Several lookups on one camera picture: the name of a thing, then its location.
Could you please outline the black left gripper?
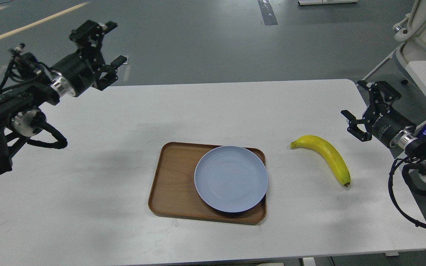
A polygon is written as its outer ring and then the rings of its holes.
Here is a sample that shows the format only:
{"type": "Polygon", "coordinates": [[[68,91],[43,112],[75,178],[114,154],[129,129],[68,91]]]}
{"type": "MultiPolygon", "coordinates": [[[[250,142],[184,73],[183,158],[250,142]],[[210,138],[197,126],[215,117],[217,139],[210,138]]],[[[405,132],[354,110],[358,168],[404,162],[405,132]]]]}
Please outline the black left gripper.
{"type": "Polygon", "coordinates": [[[71,31],[69,40],[74,42],[77,51],[69,54],[50,68],[51,88],[58,95],[78,97],[88,88],[103,91],[118,80],[118,68],[128,62],[125,56],[118,56],[110,64],[100,64],[102,42],[109,32],[117,28],[117,23],[108,21],[97,23],[87,20],[71,31]]]}

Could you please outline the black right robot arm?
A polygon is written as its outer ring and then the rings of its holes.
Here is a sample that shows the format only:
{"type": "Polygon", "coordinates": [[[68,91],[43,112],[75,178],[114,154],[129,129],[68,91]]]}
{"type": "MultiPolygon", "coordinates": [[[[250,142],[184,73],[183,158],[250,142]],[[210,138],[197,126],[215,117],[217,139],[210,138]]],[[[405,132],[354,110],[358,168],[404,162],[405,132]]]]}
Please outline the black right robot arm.
{"type": "Polygon", "coordinates": [[[368,83],[361,80],[357,82],[357,86],[368,92],[369,104],[360,119],[348,110],[341,111],[348,120],[348,133],[362,142],[370,141],[374,137],[388,149],[399,147],[404,151],[405,157],[396,158],[389,171],[389,197],[405,219],[416,227],[426,229],[426,223],[414,219],[401,209],[393,191],[393,177],[401,167],[402,178],[410,191],[426,197],[426,190],[419,189],[410,177],[411,170],[416,170],[421,177],[426,177],[426,125],[416,133],[416,125],[393,108],[393,104],[401,99],[401,94],[388,82],[368,83]]]}

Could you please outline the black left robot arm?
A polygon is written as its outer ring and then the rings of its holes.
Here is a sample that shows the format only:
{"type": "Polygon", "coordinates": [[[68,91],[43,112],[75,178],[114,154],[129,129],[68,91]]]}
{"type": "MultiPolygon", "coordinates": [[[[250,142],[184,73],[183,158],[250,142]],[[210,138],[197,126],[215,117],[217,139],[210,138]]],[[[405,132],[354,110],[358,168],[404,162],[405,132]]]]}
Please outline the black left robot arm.
{"type": "Polygon", "coordinates": [[[69,36],[77,50],[51,67],[24,53],[24,43],[10,49],[0,83],[0,175],[12,170],[12,159],[25,144],[49,149],[67,146],[40,106],[57,105],[62,96],[78,97],[89,88],[103,91],[117,81],[118,68],[127,58],[121,55],[107,64],[101,52],[105,35],[115,28],[112,21],[87,20],[69,36]]]}

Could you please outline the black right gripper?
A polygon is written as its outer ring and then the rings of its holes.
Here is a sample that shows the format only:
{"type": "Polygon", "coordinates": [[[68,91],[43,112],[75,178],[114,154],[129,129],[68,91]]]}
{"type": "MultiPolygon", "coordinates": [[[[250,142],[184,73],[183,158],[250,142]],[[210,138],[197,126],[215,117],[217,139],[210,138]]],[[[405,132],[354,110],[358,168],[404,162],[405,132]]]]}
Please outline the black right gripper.
{"type": "Polygon", "coordinates": [[[395,138],[401,131],[415,132],[416,125],[392,107],[401,99],[401,93],[388,82],[360,80],[357,84],[367,90],[369,105],[364,120],[356,119],[348,110],[341,111],[348,120],[348,133],[361,142],[370,141],[374,136],[387,148],[394,148],[397,146],[395,138]],[[365,125],[367,131],[362,131],[359,125],[365,125]]]}

